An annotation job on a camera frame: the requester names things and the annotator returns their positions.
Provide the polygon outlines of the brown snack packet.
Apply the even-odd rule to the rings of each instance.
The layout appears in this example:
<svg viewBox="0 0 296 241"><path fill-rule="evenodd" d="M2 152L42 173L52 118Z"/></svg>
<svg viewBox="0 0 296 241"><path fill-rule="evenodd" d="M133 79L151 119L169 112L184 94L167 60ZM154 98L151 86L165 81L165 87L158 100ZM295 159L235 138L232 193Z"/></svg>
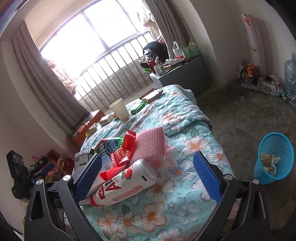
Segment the brown snack packet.
<svg viewBox="0 0 296 241"><path fill-rule="evenodd" d="M139 99L141 101L144 101L145 103L152 103L153 101L155 101L156 99L158 99L163 93L163 90L155 90L152 89L150 90L146 95L141 96Z"/></svg>

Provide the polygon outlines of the white strawberry milk bottle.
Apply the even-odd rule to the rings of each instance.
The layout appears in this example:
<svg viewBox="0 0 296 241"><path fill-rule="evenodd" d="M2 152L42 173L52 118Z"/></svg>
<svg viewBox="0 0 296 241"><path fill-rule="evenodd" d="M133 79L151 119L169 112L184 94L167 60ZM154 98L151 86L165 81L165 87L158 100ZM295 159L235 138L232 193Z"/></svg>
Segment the white strawberry milk bottle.
<svg viewBox="0 0 296 241"><path fill-rule="evenodd" d="M104 206L121 202L154 185L157 174L147 161L140 159L99 187L79 205Z"/></svg>

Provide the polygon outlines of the white power strip board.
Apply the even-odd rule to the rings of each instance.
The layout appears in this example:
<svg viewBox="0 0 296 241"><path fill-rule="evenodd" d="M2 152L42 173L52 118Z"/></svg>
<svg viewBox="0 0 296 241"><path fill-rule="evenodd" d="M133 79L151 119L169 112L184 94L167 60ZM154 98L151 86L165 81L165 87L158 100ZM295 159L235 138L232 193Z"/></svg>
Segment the white power strip board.
<svg viewBox="0 0 296 241"><path fill-rule="evenodd" d="M283 90L283 83L275 74L266 76L265 78L260 77L258 79L257 85L253 85L251 83L242 83L241 86L276 97L280 97L285 93Z"/></svg>

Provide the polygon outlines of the white paper cup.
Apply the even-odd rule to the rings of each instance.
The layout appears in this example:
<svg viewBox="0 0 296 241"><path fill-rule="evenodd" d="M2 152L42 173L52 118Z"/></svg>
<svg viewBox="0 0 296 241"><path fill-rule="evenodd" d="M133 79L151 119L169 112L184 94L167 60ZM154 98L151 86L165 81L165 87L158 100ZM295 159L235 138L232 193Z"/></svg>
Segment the white paper cup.
<svg viewBox="0 0 296 241"><path fill-rule="evenodd" d="M112 102L109 108L117 115L120 120L124 120L130 115L122 98Z"/></svg>

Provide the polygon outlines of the red snack wrapper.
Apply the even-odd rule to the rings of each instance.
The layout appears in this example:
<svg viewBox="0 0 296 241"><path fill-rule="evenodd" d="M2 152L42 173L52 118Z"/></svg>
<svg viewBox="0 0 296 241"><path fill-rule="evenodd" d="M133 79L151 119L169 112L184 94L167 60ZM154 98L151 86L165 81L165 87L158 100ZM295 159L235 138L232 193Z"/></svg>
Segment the red snack wrapper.
<svg viewBox="0 0 296 241"><path fill-rule="evenodd" d="M136 135L137 134L131 130L126 131L121 147L111 154L114 167L124 166L131 160L135 151Z"/></svg>

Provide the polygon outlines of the left beige curtain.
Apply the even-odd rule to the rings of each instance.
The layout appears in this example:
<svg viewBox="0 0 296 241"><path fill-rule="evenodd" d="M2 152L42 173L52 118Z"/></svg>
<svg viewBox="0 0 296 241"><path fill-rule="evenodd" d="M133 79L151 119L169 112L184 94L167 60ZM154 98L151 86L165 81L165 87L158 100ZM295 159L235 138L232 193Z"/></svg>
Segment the left beige curtain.
<svg viewBox="0 0 296 241"><path fill-rule="evenodd" d="M33 92L60 128L69 134L89 111L76 100L53 72L37 48L24 21L16 30L11 42L18 64Z"/></svg>

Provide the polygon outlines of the small white green box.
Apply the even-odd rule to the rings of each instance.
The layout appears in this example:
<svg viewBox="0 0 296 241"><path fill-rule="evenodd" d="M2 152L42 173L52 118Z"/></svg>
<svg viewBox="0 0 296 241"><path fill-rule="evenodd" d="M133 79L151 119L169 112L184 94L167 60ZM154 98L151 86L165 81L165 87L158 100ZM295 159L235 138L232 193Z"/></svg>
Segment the small white green box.
<svg viewBox="0 0 296 241"><path fill-rule="evenodd" d="M84 166L94 155L94 149L89 148L83 151L80 151L74 156L74 170L78 169L80 166Z"/></svg>

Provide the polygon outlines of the orange wooden box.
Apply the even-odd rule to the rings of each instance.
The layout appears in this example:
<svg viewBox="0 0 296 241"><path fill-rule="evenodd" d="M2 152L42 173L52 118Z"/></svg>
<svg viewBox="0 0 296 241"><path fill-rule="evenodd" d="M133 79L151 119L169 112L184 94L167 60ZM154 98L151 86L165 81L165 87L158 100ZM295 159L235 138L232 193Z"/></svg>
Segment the orange wooden box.
<svg viewBox="0 0 296 241"><path fill-rule="evenodd" d="M86 139L86 133L94 123L98 123L105 113L102 110L96 110L84 115L81 120L74 126L74 128L67 135L76 147L81 148Z"/></svg>

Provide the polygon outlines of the pink mesh scrub cloth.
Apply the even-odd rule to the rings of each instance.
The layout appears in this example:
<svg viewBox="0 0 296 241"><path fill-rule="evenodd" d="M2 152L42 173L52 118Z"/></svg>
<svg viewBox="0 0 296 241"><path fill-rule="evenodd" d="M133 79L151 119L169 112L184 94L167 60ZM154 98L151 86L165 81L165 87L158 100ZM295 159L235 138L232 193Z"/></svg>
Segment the pink mesh scrub cloth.
<svg viewBox="0 0 296 241"><path fill-rule="evenodd" d="M135 151L131 162L144 159L148 162L162 160L171 154L173 147L166 141L163 126L150 128L136 135Z"/></svg>

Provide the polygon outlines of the light green snack packet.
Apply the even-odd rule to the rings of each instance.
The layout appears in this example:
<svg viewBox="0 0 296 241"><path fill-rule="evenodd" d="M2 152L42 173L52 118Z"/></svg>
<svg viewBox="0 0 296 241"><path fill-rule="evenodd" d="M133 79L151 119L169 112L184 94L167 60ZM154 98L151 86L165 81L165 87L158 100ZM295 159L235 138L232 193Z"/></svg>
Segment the light green snack packet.
<svg viewBox="0 0 296 241"><path fill-rule="evenodd" d="M98 123L94 123L86 132L86 138L91 137L97 131Z"/></svg>

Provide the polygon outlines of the blue plastic trash basket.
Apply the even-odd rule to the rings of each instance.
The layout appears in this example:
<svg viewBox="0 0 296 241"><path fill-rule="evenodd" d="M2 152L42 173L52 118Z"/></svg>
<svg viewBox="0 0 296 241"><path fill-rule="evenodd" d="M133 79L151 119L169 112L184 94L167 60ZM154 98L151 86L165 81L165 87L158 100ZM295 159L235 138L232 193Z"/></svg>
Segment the blue plastic trash basket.
<svg viewBox="0 0 296 241"><path fill-rule="evenodd" d="M282 180L291 172L294 161L290 140L278 132L268 133L259 144L254 178L262 185Z"/></svg>

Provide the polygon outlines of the grey bedside cabinet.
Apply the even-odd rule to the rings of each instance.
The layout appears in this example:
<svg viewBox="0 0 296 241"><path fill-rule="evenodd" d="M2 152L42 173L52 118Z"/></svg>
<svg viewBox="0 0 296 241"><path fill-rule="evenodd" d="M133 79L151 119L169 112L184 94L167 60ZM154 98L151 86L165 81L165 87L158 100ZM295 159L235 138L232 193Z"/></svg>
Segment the grey bedside cabinet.
<svg viewBox="0 0 296 241"><path fill-rule="evenodd" d="M180 85L184 89L191 90L195 96L203 93L212 84L201 56L161 76L151 73L150 77L157 88Z"/></svg>

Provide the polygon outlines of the metal window railing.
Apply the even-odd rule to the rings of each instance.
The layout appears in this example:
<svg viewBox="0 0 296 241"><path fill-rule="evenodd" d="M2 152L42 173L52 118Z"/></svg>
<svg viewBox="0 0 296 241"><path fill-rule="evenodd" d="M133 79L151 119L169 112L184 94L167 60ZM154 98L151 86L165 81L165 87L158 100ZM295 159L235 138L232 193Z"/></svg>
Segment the metal window railing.
<svg viewBox="0 0 296 241"><path fill-rule="evenodd" d="M107 110L119 99L134 96L152 82L140 66L142 49L152 42L149 30L120 42L78 77L75 98L88 111Z"/></svg>

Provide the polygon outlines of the yellow crumpled wrapper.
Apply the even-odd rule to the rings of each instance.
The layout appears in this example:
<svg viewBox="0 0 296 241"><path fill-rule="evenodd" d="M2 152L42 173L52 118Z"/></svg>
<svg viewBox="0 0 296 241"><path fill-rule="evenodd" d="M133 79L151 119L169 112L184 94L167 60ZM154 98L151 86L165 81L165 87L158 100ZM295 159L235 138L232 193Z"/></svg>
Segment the yellow crumpled wrapper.
<svg viewBox="0 0 296 241"><path fill-rule="evenodd" d="M115 120L119 120L119 117L118 117L115 113L112 113L111 116L112 116Z"/></svg>

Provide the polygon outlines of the green plastic basket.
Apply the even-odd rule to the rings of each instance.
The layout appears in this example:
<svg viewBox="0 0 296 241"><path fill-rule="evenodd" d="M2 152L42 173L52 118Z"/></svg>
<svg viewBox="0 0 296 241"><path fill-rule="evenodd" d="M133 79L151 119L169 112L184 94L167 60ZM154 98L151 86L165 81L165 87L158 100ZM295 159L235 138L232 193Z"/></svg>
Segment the green plastic basket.
<svg viewBox="0 0 296 241"><path fill-rule="evenodd" d="M183 48L182 53L185 58L196 58L200 55L200 51L196 44Z"/></svg>

